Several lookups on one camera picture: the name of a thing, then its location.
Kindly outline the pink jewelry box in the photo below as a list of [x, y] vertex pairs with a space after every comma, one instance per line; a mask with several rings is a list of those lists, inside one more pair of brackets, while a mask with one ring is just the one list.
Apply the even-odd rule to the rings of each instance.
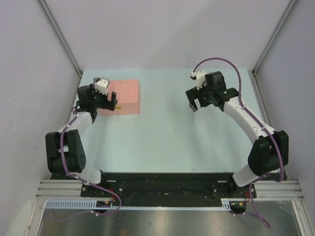
[[108, 88], [109, 98], [111, 93], [116, 93], [118, 101], [114, 111], [98, 109], [102, 116], [133, 115], [140, 113], [140, 87], [137, 79], [111, 81]]

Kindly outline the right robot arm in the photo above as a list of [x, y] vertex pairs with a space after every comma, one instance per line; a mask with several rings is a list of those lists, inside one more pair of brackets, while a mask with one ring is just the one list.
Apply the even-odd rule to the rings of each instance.
[[288, 164], [287, 133], [276, 131], [259, 119], [242, 101], [237, 89], [226, 87], [221, 72], [198, 70], [190, 77], [196, 81], [196, 86], [186, 91], [191, 109], [195, 112], [199, 107], [218, 107], [239, 125], [252, 144], [247, 164], [228, 179], [228, 194], [239, 197], [245, 186], [272, 171], [279, 170], [282, 180], [284, 167]]

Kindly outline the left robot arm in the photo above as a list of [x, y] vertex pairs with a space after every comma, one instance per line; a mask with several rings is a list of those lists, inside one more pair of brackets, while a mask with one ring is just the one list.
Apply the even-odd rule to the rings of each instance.
[[114, 111], [117, 94], [108, 92], [110, 81], [95, 78], [88, 86], [77, 89], [78, 101], [71, 109], [73, 118], [63, 128], [45, 136], [47, 165], [52, 174], [66, 174], [92, 184], [91, 190], [97, 196], [108, 193], [109, 185], [101, 180], [101, 171], [87, 167], [87, 158], [81, 136], [95, 122], [99, 109]]

